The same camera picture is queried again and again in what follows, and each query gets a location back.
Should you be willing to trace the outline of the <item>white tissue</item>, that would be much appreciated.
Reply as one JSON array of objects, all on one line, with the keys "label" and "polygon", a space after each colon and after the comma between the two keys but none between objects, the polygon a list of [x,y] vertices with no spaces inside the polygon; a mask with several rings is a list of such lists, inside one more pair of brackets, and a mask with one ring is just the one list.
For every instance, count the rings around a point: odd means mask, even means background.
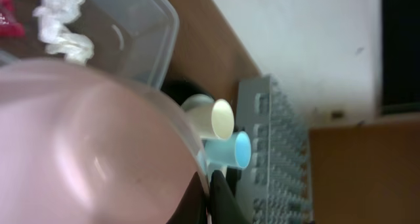
[{"label": "white tissue", "polygon": [[37,18],[38,39],[45,44],[49,55],[63,54],[64,60],[86,65],[94,56],[94,44],[86,36],[67,28],[81,16],[81,6],[86,0],[41,0],[33,10]]}]

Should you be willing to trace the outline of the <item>pink bowl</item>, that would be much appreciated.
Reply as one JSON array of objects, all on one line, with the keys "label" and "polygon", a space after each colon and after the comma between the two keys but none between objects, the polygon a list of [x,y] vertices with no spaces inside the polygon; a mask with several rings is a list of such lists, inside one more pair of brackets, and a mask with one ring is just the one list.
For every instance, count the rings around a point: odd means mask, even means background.
[{"label": "pink bowl", "polygon": [[61,60],[1,68],[2,223],[191,223],[203,145],[145,84]]}]

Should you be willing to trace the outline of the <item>red snack wrapper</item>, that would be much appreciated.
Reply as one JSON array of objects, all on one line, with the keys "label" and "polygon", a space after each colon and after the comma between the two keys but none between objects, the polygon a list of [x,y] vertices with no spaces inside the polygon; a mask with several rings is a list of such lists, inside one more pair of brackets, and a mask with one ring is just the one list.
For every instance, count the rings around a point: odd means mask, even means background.
[{"label": "red snack wrapper", "polygon": [[23,37],[23,25],[15,17],[13,0],[1,0],[1,37]]}]

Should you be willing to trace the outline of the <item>light blue cup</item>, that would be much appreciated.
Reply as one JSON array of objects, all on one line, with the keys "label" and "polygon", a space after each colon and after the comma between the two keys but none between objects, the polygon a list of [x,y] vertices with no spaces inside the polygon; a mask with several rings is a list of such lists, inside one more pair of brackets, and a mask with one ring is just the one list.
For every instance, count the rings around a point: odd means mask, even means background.
[{"label": "light blue cup", "polygon": [[251,160],[251,141],[246,132],[239,131],[225,141],[208,140],[205,153],[212,164],[245,169]]}]

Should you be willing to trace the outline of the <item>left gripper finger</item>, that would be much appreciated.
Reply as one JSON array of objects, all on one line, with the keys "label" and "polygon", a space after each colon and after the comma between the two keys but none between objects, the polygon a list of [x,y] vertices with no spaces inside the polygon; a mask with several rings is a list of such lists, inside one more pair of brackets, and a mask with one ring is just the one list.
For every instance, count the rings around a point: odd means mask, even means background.
[{"label": "left gripper finger", "polygon": [[250,224],[220,170],[214,171],[211,176],[210,213],[212,224]]}]

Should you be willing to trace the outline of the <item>cream paper cup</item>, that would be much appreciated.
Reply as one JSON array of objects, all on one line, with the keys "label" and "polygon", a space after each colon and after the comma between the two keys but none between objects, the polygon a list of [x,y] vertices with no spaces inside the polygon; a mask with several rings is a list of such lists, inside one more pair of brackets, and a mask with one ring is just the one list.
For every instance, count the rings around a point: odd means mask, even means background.
[{"label": "cream paper cup", "polygon": [[234,113],[224,99],[203,104],[186,112],[190,123],[202,139],[227,140],[234,130]]}]

